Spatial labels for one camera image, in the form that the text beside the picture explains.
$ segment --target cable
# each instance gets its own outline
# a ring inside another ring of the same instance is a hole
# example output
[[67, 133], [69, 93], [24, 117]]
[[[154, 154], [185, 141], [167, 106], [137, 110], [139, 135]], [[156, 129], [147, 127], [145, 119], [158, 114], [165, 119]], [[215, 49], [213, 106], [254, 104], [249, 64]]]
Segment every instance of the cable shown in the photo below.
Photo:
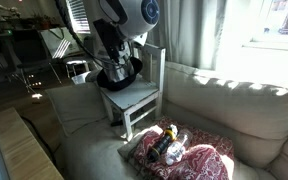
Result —
[[59, 149], [60, 149], [60, 147], [62, 146], [62, 144], [60, 143], [60, 144], [58, 144], [58, 146], [55, 148], [55, 150], [54, 150], [54, 152], [53, 153], [56, 153]]
[[[68, 21], [67, 14], [65, 12], [65, 9], [61, 5], [60, 0], [55, 0], [55, 4], [56, 4], [56, 7], [57, 7], [57, 9], [58, 9], [58, 11], [60, 13], [60, 16], [61, 16], [65, 26], [67, 27], [69, 33], [72, 35], [73, 39], [76, 41], [76, 43], [79, 45], [79, 47], [82, 48], [84, 52], [86, 52], [87, 55], [89, 55], [91, 58], [93, 58], [94, 62], [97, 65], [99, 65], [101, 68], [107, 69], [107, 70], [118, 70], [118, 69], [123, 68], [124, 65], [120, 65], [120, 64], [116, 65], [115, 63], [107, 62], [106, 60], [103, 60], [103, 59], [100, 59], [100, 58], [94, 56], [85, 46], [83, 46], [82, 41], [80, 40], [80, 38], [74, 32], [73, 27], [71, 25], [71, 22]], [[100, 62], [111, 64], [113, 66], [118, 66], [118, 68], [111, 69], [111, 68], [104, 67], [102, 64], [100, 64], [99, 62], [95, 61], [95, 59], [99, 60]]]
[[30, 120], [27, 119], [26, 117], [21, 116], [21, 118], [22, 118], [25, 122], [29, 123], [29, 124], [32, 126], [32, 128], [34, 129], [37, 137], [41, 140], [41, 142], [44, 144], [44, 146], [46, 147], [46, 149], [47, 149], [48, 152], [50, 153], [50, 155], [51, 155], [51, 160], [52, 160], [54, 166], [57, 167], [56, 158], [55, 158], [55, 156], [54, 156], [54, 154], [53, 154], [53, 152], [52, 152], [52, 149], [51, 149], [50, 146], [46, 143], [46, 141], [42, 138], [41, 134], [38, 132], [38, 130], [36, 129], [35, 125], [32, 123], [32, 121], [30, 121]]
[[60, 37], [59, 35], [57, 35], [55, 32], [53, 32], [52, 30], [48, 30], [51, 34], [53, 34], [55, 37], [57, 37], [59, 40], [63, 40], [65, 38], [64, 32], [62, 28], [58, 28], [61, 31], [62, 37]]

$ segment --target window frame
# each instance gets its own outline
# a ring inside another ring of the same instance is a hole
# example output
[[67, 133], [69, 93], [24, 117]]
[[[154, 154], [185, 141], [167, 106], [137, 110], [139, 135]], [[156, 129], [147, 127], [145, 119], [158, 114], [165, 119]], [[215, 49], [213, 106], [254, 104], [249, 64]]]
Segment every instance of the window frame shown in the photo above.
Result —
[[87, 19], [87, 14], [85, 11], [83, 0], [74, 0], [74, 3], [81, 3], [83, 6], [83, 7], [79, 7], [80, 8], [79, 13], [82, 14], [83, 16], [80, 19], [75, 18], [76, 14], [74, 14], [74, 12], [72, 11], [71, 1], [72, 0], [66, 0], [66, 7], [69, 13], [71, 25], [73, 27], [74, 32], [78, 34], [91, 34], [91, 30], [90, 30], [89, 22]]
[[288, 50], [288, 35], [269, 35], [262, 33], [272, 1], [273, 0], [262, 0], [256, 4], [254, 1], [251, 2], [253, 4], [250, 6], [250, 11], [254, 12], [254, 8], [257, 8], [257, 10], [260, 8], [260, 13], [255, 20], [253, 34], [249, 38], [249, 42], [243, 44], [243, 47]]

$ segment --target window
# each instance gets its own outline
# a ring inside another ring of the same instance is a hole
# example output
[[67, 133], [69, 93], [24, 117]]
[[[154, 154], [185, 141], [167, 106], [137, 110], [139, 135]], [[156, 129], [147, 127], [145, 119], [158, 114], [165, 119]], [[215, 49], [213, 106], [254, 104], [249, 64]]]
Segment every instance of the window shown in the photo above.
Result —
[[288, 0], [263, 0], [259, 8], [251, 42], [262, 42], [256, 46], [263, 48], [288, 50]]
[[83, 0], [66, 0], [74, 32], [90, 33]]

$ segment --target bottle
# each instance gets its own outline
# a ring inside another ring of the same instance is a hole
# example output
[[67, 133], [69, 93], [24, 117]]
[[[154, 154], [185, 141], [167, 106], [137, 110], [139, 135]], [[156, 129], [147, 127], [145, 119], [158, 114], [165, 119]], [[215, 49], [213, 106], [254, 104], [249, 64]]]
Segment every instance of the bottle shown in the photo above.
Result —
[[169, 166], [174, 162], [179, 162], [183, 154], [190, 146], [193, 134], [188, 129], [180, 130], [176, 140], [168, 147], [166, 151], [166, 164]]

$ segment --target chair seat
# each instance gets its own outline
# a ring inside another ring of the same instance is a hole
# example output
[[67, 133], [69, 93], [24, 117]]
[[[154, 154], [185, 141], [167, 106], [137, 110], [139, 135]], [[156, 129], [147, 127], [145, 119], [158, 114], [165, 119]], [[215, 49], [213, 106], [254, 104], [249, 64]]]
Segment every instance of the chair seat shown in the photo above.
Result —
[[84, 64], [91, 62], [92, 59], [85, 56], [66, 57], [63, 59], [64, 64]]
[[37, 62], [25, 62], [22, 64], [17, 65], [18, 68], [31, 68], [31, 67], [36, 67], [36, 66], [43, 66], [43, 65], [48, 65], [51, 61], [49, 59], [45, 59], [43, 61], [37, 61]]

